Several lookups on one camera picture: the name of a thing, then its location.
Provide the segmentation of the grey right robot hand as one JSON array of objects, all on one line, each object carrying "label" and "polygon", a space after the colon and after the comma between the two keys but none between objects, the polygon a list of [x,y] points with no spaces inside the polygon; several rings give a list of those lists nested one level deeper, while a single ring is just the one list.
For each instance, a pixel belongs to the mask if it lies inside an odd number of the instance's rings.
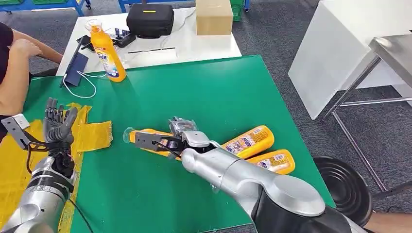
[{"label": "grey right robot hand", "polygon": [[198,128],[193,120],[187,120],[174,116],[168,120],[168,124],[172,133],[172,142],[180,142],[185,140],[188,142],[195,141],[197,137],[195,132],[198,131]]}]

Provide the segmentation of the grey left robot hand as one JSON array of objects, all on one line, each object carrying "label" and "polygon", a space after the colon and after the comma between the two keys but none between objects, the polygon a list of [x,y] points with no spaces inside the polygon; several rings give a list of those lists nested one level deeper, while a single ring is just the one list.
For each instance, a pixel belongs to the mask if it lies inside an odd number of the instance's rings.
[{"label": "grey left robot hand", "polygon": [[43,119],[43,135],[47,143],[58,143],[70,149],[74,142],[72,126],[77,118],[78,109],[71,107],[64,113],[64,106],[57,108],[57,99],[48,98]]}]

